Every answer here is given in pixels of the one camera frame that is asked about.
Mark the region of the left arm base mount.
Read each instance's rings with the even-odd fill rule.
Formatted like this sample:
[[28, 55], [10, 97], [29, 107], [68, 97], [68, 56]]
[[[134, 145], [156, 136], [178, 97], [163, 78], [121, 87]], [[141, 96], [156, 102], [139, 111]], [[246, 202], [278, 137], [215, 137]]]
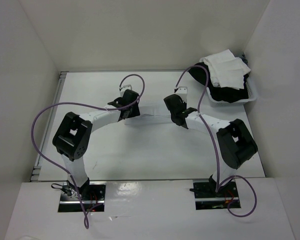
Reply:
[[[51, 187], [60, 190], [58, 205], [59, 213], [81, 212], [82, 208], [77, 192], [72, 189], [67, 182], [52, 183]], [[103, 212], [105, 209], [106, 183], [91, 181], [82, 193], [80, 193], [84, 210], [87, 212]]]

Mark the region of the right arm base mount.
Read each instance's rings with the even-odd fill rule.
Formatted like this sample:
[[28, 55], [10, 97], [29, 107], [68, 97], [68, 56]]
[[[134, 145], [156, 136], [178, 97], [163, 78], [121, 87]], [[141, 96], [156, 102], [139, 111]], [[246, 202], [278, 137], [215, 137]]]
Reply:
[[189, 189], [194, 194], [194, 202], [196, 210], [219, 210], [241, 208], [237, 185], [234, 180], [228, 182], [225, 186], [221, 186], [218, 192], [216, 183], [212, 177], [201, 180], [194, 180], [193, 187]]

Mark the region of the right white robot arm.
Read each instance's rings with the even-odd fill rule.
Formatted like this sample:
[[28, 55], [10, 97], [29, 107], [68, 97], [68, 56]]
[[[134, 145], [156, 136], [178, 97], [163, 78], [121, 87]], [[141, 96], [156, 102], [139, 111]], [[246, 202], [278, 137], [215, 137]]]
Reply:
[[210, 176], [209, 192], [221, 196], [237, 170], [257, 152], [258, 146], [241, 119], [221, 120], [199, 113], [177, 94], [164, 99], [171, 120], [185, 129], [206, 133], [210, 136], [216, 156], [216, 171]]

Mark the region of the light white skirt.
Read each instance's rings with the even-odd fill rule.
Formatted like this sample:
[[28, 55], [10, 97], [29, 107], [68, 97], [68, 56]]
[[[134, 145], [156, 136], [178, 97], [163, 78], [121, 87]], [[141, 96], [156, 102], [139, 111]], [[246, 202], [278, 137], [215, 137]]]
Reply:
[[139, 105], [139, 116], [124, 120], [126, 126], [144, 126], [170, 124], [171, 113], [163, 103], [147, 103]]

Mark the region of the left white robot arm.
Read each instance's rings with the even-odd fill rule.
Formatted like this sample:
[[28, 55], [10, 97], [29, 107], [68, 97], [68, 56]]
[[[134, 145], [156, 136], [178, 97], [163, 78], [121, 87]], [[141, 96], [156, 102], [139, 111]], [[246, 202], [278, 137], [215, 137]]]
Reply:
[[137, 101], [139, 97], [137, 92], [127, 88], [103, 110], [98, 109], [84, 114], [68, 112], [64, 116], [52, 144], [64, 161], [65, 169], [68, 171], [67, 184], [72, 195], [78, 200], [87, 198], [90, 193], [84, 154], [88, 149], [91, 133], [109, 124], [139, 116]]

